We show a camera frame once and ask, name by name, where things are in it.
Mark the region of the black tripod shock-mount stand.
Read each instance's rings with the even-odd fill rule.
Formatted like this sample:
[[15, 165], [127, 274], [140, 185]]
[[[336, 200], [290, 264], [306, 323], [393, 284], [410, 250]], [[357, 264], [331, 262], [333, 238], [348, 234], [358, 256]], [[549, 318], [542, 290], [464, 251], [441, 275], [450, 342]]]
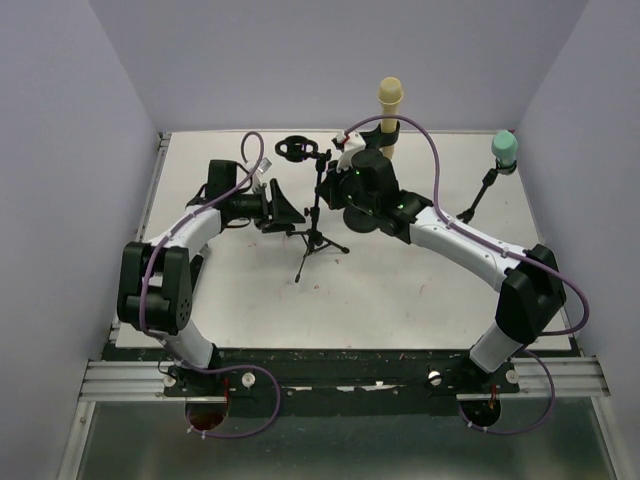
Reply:
[[327, 238], [318, 228], [320, 219], [320, 194], [317, 189], [327, 172], [328, 163], [332, 158], [331, 150], [321, 152], [315, 141], [301, 135], [291, 135], [275, 145], [275, 153], [291, 163], [302, 163], [308, 159], [315, 161], [316, 181], [314, 188], [314, 203], [304, 210], [304, 215], [310, 219], [310, 227], [306, 230], [290, 230], [288, 237], [301, 237], [306, 246], [294, 282], [299, 283], [306, 260], [328, 247], [334, 247], [343, 254], [349, 254], [350, 249]]

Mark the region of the black silver-head microphone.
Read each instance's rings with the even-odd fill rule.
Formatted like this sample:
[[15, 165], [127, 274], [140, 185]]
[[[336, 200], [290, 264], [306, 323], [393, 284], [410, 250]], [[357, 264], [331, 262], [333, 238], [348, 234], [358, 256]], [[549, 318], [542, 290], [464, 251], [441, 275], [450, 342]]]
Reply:
[[190, 275], [192, 286], [195, 286], [197, 284], [201, 271], [209, 255], [210, 248], [207, 244], [205, 244], [190, 261]]

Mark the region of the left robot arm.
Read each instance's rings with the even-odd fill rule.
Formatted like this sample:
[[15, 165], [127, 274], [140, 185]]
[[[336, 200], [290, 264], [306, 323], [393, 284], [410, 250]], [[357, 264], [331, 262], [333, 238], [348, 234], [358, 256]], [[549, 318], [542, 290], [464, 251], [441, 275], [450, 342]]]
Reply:
[[209, 242], [236, 220], [264, 233], [289, 232], [305, 222], [278, 181], [260, 184], [257, 172], [231, 160], [212, 160], [208, 178], [167, 231], [123, 250], [116, 313], [120, 322], [155, 339], [189, 368], [187, 382], [201, 395], [222, 380], [214, 343], [191, 319], [199, 268]]

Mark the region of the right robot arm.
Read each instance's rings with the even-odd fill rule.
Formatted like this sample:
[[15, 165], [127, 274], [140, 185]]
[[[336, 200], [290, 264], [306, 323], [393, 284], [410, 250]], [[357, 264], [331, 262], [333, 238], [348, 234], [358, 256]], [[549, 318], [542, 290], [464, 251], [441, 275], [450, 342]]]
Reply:
[[496, 370], [514, 353], [533, 343], [566, 302], [555, 276], [553, 252], [501, 242], [474, 228], [456, 227], [435, 204], [400, 188], [391, 161], [374, 149], [355, 154], [350, 167], [332, 161], [318, 188], [345, 225], [358, 233], [378, 230], [408, 245], [435, 252], [473, 273], [498, 292], [491, 327], [471, 347], [460, 379], [480, 392], [496, 380]]

